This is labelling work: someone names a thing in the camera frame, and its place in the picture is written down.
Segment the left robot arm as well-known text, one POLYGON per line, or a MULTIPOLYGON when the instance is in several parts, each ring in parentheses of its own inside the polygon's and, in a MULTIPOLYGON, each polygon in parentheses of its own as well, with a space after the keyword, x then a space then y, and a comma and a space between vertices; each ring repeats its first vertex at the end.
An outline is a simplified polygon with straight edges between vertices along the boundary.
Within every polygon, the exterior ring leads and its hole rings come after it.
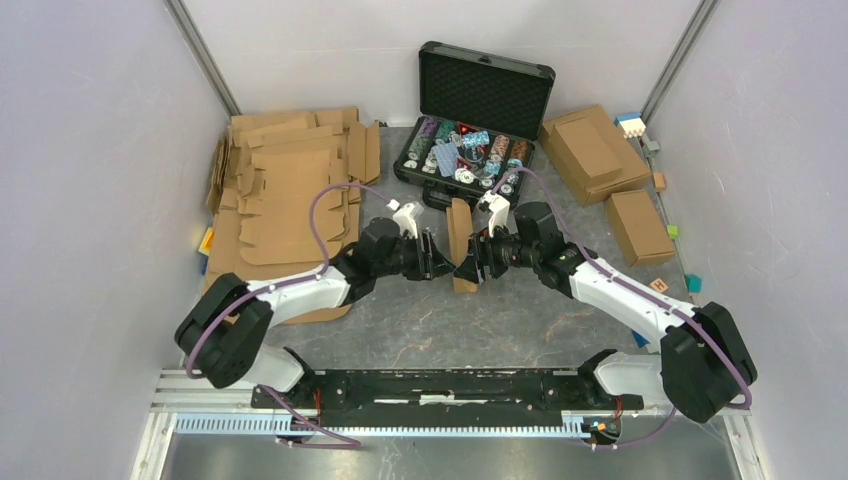
POLYGON ((272 327, 349 306, 370 294, 383 277, 429 281, 454 269, 429 230, 412 234, 394 220, 378 217, 327 267, 274 280, 219 276, 176 329, 174 340, 187 356, 189 373, 213 387, 249 381, 274 389, 290 407, 302 407, 313 397, 314 381, 294 353, 265 344, 272 327))

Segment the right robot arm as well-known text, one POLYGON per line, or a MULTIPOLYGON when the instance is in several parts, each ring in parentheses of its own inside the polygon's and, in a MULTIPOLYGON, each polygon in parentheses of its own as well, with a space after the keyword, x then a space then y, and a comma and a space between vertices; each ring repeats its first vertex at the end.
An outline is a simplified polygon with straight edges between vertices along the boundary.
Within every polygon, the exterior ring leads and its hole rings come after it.
POLYGON ((676 300, 622 274, 566 240, 545 202, 511 210, 502 197, 487 195, 478 207, 488 223, 470 235, 455 277, 482 284, 510 268, 530 269, 545 287, 599 309, 655 348, 653 354, 610 350, 586 361, 577 382, 585 405, 602 408, 624 395, 667 400, 698 423, 725 408, 750 407, 758 372, 727 308, 676 300))

